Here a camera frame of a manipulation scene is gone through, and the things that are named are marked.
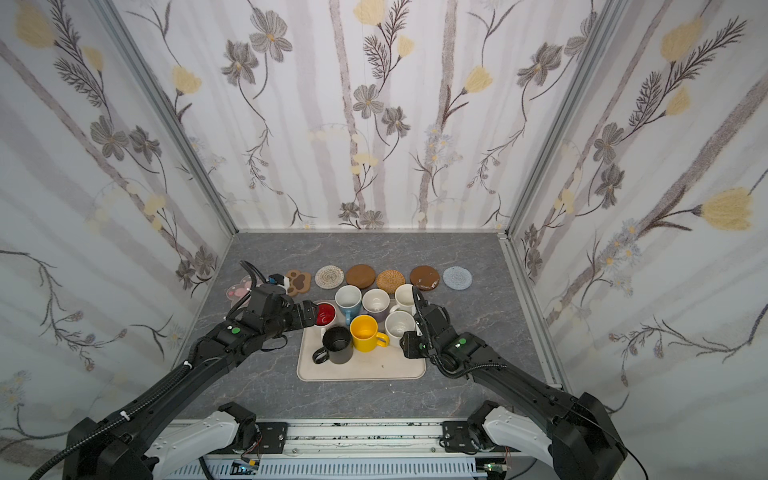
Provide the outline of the red inside white mug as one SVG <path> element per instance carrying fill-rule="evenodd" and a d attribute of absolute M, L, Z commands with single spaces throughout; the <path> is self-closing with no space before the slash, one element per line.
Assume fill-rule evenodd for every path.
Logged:
<path fill-rule="evenodd" d="M 318 327 L 332 327 L 336 322 L 337 308 L 328 302 L 317 304 L 317 316 L 315 325 Z"/>

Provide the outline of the cork paw print coaster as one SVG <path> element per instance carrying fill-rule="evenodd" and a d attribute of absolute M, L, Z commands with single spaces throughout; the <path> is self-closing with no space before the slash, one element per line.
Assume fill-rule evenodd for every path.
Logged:
<path fill-rule="evenodd" d="M 287 294 L 290 297 L 296 297 L 300 294 L 305 294 L 311 289 L 312 276 L 308 272 L 290 270 L 285 275 L 285 277 L 289 281 Z"/>

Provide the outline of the white grey round coaster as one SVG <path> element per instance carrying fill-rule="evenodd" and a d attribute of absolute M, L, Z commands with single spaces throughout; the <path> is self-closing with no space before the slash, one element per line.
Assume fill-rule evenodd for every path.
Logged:
<path fill-rule="evenodd" d="M 314 280 L 319 288 L 333 290 L 344 284 L 345 272 L 336 265 L 326 265 L 317 270 Z"/>

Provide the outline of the yellow mug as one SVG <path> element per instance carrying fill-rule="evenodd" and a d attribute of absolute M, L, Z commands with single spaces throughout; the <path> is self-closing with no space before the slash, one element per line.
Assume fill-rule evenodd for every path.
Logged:
<path fill-rule="evenodd" d="M 370 315 L 359 315 L 350 324 L 350 333 L 354 348 L 362 353 L 369 353 L 376 348 L 386 348 L 390 338 L 386 333 L 378 331 L 378 322 Z"/>

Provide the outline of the brown round wooden coaster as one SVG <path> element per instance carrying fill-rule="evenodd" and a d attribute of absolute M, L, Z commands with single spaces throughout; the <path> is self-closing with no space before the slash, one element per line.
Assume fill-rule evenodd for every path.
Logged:
<path fill-rule="evenodd" d="M 367 264 L 357 264 L 352 266 L 345 275 L 348 285 L 353 285 L 360 290 L 370 288 L 376 281 L 377 274 L 373 267 Z"/>

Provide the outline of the pink flower shaped coaster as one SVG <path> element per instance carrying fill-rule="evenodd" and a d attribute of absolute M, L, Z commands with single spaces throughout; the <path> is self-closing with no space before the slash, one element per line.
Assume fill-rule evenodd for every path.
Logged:
<path fill-rule="evenodd" d="M 238 283 L 230 286 L 226 291 L 226 298 L 230 301 L 230 304 L 234 305 L 242 299 L 250 291 L 251 285 L 252 280 L 249 276 L 245 276 Z"/>

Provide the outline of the glossy dark brown round coaster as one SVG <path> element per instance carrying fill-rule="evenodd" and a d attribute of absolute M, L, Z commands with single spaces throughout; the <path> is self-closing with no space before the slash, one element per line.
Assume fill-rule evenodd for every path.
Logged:
<path fill-rule="evenodd" d="M 410 273 L 410 283 L 421 291 L 434 290 L 440 283 L 439 272 L 431 266 L 420 265 Z"/>

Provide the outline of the woven rattan round coaster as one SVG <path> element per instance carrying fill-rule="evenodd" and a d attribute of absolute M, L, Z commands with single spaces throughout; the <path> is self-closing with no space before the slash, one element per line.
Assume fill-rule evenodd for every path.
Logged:
<path fill-rule="evenodd" d="M 393 295 L 400 286 L 405 284 L 405 276 L 401 272 L 393 269 L 379 273 L 376 278 L 377 288 L 384 290 L 389 295 Z"/>

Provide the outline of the grey blue woven coaster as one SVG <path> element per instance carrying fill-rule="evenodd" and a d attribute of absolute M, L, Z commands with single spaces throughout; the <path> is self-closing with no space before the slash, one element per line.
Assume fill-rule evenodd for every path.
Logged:
<path fill-rule="evenodd" d="M 460 266 L 451 266 L 445 269 L 442 275 L 444 284 L 456 291 L 467 290 L 473 283 L 472 273 Z"/>

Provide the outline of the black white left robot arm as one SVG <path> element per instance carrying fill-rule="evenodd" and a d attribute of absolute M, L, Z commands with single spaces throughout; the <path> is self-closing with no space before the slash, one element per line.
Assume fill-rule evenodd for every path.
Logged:
<path fill-rule="evenodd" d="M 101 421 L 86 418 L 68 434 L 64 479 L 152 479 L 163 461 L 150 448 L 193 400 L 265 344 L 316 324 L 318 306 L 294 301 L 277 285 L 253 288 L 196 340 L 179 366 Z"/>

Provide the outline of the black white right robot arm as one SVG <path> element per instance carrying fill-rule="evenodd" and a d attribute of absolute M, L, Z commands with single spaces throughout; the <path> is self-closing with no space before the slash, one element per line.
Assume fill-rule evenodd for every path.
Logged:
<path fill-rule="evenodd" d="M 544 456 L 559 478 L 614 478 L 629 450 L 600 400 L 541 382 L 476 335 L 457 333 L 442 306 L 418 300 L 415 321 L 418 330 L 400 340 L 405 357 L 427 358 L 448 378 L 469 377 L 518 409 L 550 441 Z"/>

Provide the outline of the beige plastic tray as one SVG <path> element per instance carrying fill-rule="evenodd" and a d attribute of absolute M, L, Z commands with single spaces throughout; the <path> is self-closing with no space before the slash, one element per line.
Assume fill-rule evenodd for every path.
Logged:
<path fill-rule="evenodd" d="M 304 382 L 416 380 L 427 369 L 425 359 L 407 359 L 399 347 L 376 347 L 372 352 L 353 350 L 344 364 L 326 361 L 315 364 L 312 354 L 322 346 L 326 328 L 314 326 L 303 331 L 296 373 Z"/>

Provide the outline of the light blue mug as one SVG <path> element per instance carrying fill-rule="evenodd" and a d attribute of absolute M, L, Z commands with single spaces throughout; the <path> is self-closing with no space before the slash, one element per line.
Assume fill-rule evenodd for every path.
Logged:
<path fill-rule="evenodd" d="M 362 291 L 354 285 L 345 285 L 336 292 L 334 301 L 343 314 L 347 326 L 360 314 L 362 297 Z"/>

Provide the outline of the black mug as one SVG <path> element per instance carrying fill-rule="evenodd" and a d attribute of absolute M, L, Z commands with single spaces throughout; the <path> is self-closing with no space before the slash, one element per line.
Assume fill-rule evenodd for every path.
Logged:
<path fill-rule="evenodd" d="M 322 337 L 322 346 L 312 355 L 314 364 L 319 365 L 330 361 L 335 365 L 343 365 L 353 356 L 353 337 L 343 326 L 333 327 Z"/>

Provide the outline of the white grey small mug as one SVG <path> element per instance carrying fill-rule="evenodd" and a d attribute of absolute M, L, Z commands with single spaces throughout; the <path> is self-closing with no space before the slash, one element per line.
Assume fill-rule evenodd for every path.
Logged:
<path fill-rule="evenodd" d="M 390 302 L 390 295 L 385 290 L 372 289 L 363 295 L 362 308 L 367 315 L 382 323 L 389 314 Z"/>

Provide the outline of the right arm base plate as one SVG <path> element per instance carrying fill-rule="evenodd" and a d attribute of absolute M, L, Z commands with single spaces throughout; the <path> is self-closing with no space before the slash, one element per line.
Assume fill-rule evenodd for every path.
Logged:
<path fill-rule="evenodd" d="M 476 423 L 467 420 L 444 421 L 441 424 L 442 436 L 439 445 L 447 453 L 476 455 L 494 450 L 497 445 Z"/>

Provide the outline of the aluminium mounting rail frame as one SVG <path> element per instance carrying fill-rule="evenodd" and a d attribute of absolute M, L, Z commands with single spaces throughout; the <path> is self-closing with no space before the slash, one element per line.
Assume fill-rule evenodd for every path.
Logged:
<path fill-rule="evenodd" d="M 243 428 L 252 421 L 216 412 L 177 420 L 158 437 L 150 453 L 163 463 L 152 479 L 512 479 L 523 474 L 516 460 L 553 470 L 544 456 L 550 441 L 530 419 L 487 405 L 466 420 L 497 447 L 476 455 L 447 453 L 439 445 L 441 424 L 462 420 L 314 419 L 287 422 L 282 454 L 245 456 Z"/>

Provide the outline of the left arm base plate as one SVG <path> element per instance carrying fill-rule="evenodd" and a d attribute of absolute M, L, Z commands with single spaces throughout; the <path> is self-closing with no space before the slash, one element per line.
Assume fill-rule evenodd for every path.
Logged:
<path fill-rule="evenodd" d="M 250 422 L 243 428 L 243 452 L 245 456 L 282 454 L 289 424 L 287 422 Z"/>

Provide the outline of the aluminium corner post left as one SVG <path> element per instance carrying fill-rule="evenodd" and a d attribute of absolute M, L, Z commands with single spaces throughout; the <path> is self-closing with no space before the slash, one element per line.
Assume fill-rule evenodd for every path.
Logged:
<path fill-rule="evenodd" d="M 171 100 L 165 95 L 153 69 L 144 59 L 138 46 L 130 35 L 125 23 L 112 1 L 90 0 L 89 5 L 94 10 L 100 24 L 115 45 L 118 53 L 126 63 L 130 73 L 138 83 L 145 99 L 151 105 L 156 117 L 160 120 L 173 145 L 181 154 L 185 166 L 190 170 L 192 178 L 203 192 L 208 205 L 213 209 L 220 225 L 230 236 L 239 230 L 226 209 L 223 201 L 204 169 L 204 165 L 194 151 L 181 122 L 173 109 Z"/>

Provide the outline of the aluminium corner post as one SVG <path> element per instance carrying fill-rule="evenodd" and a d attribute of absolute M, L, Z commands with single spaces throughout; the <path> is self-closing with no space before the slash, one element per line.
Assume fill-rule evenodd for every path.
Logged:
<path fill-rule="evenodd" d="M 621 21 L 629 1 L 606 1 L 601 14 L 593 23 L 591 34 L 567 84 L 552 121 L 546 130 L 546 135 L 540 142 L 540 148 L 534 157 L 532 167 L 527 172 L 522 190 L 516 198 L 512 216 L 504 230 L 504 237 L 509 239 L 515 230 L 523 223 L 525 212 L 536 195 L 542 178 L 549 168 L 569 123 L 575 118 L 576 110 L 584 100 L 586 91 L 592 82 L 602 55 L 610 46 L 611 38 Z"/>
<path fill-rule="evenodd" d="M 145 99 L 151 105 L 156 117 L 160 120 L 173 145 L 181 154 L 185 166 L 190 170 L 192 178 L 203 192 L 208 205 L 213 209 L 220 225 L 230 236 L 239 230 L 226 209 L 223 201 L 204 169 L 204 165 L 194 151 L 181 122 L 173 109 L 171 100 L 165 95 L 153 69 L 144 59 L 138 46 L 130 35 L 125 23 L 112 1 L 90 0 L 89 5 L 94 10 L 100 24 L 115 45 L 118 53 L 126 63 L 130 73 L 138 83 Z"/>

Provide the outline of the aluminium corner post right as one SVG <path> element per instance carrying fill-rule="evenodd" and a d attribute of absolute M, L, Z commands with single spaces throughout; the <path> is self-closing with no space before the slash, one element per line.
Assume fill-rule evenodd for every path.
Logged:
<path fill-rule="evenodd" d="M 586 91 L 592 82 L 602 55 L 610 46 L 611 38 L 621 21 L 629 1 L 606 1 L 601 14 L 593 23 L 591 34 L 567 84 L 552 121 L 546 130 L 546 135 L 540 142 L 540 148 L 534 157 L 532 167 L 527 172 L 522 190 L 516 198 L 512 216 L 504 230 L 504 237 L 509 239 L 515 230 L 523 223 L 525 212 L 536 195 L 542 178 L 549 168 L 569 123 L 575 118 L 576 110 L 584 100 Z"/>

